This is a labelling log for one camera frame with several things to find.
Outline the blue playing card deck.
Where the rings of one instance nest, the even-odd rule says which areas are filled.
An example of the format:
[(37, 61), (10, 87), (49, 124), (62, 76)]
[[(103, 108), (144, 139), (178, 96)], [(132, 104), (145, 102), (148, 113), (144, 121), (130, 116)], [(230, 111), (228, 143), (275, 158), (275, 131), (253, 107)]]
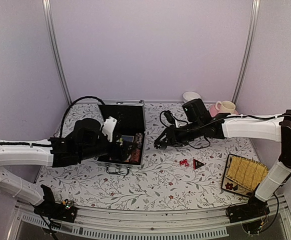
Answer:
[(121, 139), (123, 140), (123, 141), (126, 141), (126, 142), (131, 142), (131, 143), (133, 143), (134, 142), (134, 136), (133, 135), (122, 135), (121, 136)]

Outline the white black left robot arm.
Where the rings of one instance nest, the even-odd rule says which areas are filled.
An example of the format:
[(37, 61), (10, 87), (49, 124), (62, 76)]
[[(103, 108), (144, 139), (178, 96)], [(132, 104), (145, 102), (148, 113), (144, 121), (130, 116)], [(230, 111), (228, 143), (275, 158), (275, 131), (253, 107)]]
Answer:
[(36, 186), (4, 168), (8, 165), (35, 165), (53, 168), (80, 164), (90, 158), (105, 157), (123, 164), (140, 163), (144, 134), (118, 132), (118, 121), (109, 117), (103, 124), (93, 118), (78, 120), (65, 137), (40, 141), (0, 140), (0, 190), (28, 201), (49, 217), (60, 213), (52, 190)]

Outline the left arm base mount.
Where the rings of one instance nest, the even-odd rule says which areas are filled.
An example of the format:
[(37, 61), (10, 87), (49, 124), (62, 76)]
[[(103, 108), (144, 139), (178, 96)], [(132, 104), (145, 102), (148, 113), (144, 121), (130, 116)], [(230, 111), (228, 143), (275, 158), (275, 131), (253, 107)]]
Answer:
[(43, 202), (34, 206), (34, 213), (49, 220), (59, 220), (68, 223), (74, 223), (78, 208), (73, 200), (65, 199), (62, 202), (56, 202), (52, 190), (43, 184), (40, 185), (43, 190)]

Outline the red dice pair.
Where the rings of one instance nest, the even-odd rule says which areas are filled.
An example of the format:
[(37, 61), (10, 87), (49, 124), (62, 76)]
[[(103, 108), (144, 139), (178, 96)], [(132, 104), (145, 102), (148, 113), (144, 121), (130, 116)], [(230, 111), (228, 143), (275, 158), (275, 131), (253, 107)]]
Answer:
[(188, 168), (189, 167), (189, 162), (188, 162), (187, 159), (183, 159), (183, 160), (179, 161), (179, 165)]

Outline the pink saucer plate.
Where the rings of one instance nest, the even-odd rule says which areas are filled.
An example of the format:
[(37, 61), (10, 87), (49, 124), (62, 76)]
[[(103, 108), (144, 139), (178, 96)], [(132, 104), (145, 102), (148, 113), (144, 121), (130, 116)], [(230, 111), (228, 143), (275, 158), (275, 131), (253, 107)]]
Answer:
[(219, 113), (214, 104), (209, 108), (209, 112), (212, 117), (216, 116)]

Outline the woven bamboo tray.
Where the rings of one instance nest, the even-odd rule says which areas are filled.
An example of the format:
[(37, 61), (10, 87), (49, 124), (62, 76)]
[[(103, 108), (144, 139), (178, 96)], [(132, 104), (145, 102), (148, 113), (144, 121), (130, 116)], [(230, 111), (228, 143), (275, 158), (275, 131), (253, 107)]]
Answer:
[(268, 167), (261, 162), (229, 154), (222, 176), (221, 189), (248, 198), (268, 173)]

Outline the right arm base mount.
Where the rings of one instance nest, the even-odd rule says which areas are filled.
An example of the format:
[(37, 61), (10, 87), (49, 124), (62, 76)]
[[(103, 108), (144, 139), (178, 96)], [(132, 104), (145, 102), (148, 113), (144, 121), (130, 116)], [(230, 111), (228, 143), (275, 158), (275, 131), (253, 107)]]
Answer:
[(225, 214), (230, 223), (237, 223), (266, 216), (270, 213), (268, 202), (251, 195), (247, 203), (234, 204), (226, 208)]

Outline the white ceramic bowl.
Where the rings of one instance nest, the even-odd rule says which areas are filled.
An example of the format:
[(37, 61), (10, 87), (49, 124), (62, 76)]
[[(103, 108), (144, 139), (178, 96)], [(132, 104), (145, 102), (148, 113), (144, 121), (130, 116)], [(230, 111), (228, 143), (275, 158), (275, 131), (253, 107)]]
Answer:
[(193, 91), (187, 91), (182, 94), (182, 100), (184, 103), (187, 103), (189, 101), (195, 100), (195, 99), (201, 99), (201, 95), (197, 92)]

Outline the aluminium poker case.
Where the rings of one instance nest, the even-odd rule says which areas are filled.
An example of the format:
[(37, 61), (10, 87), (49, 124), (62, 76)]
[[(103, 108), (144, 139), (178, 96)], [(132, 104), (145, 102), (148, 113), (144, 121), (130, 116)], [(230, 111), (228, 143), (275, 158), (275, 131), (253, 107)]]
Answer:
[(143, 100), (106, 99), (104, 104), (98, 105), (98, 108), (103, 120), (108, 117), (117, 119), (113, 138), (119, 135), (135, 137), (137, 133), (143, 134), (140, 163), (130, 162), (134, 142), (128, 142), (127, 161), (98, 161), (105, 166), (108, 174), (126, 176), (130, 170), (136, 170), (142, 166), (146, 133), (145, 102)]

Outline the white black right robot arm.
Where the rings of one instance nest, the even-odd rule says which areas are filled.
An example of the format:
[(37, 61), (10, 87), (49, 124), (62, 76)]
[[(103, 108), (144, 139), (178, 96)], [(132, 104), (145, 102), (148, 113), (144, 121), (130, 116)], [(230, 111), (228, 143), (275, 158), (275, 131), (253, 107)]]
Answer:
[(282, 114), (260, 116), (230, 113), (211, 116), (207, 110), (195, 113), (188, 109), (185, 113), (189, 123), (180, 127), (174, 124), (166, 126), (154, 141), (156, 149), (186, 146), (199, 137), (220, 140), (248, 138), (281, 145), (278, 160), (254, 190), (250, 198), (252, 201), (244, 206), (244, 214), (248, 218), (255, 218), (263, 211), (263, 202), (291, 176), (291, 110)]

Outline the black red triangle card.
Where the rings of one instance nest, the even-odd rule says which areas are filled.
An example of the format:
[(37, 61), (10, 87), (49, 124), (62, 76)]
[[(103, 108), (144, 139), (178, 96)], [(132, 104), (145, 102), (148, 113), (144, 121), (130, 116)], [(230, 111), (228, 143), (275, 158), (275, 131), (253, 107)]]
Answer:
[(194, 170), (197, 170), (205, 165), (204, 163), (200, 162), (199, 160), (197, 160), (195, 158), (193, 158), (192, 160), (193, 160), (193, 169)]

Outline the cream ribbed mug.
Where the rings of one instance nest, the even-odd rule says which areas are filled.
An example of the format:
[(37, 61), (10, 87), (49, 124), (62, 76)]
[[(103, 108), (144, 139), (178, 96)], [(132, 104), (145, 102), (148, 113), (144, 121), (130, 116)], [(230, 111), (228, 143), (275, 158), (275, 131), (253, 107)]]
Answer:
[(236, 111), (236, 105), (228, 100), (217, 101), (214, 105), (218, 113), (230, 113), (234, 114)]

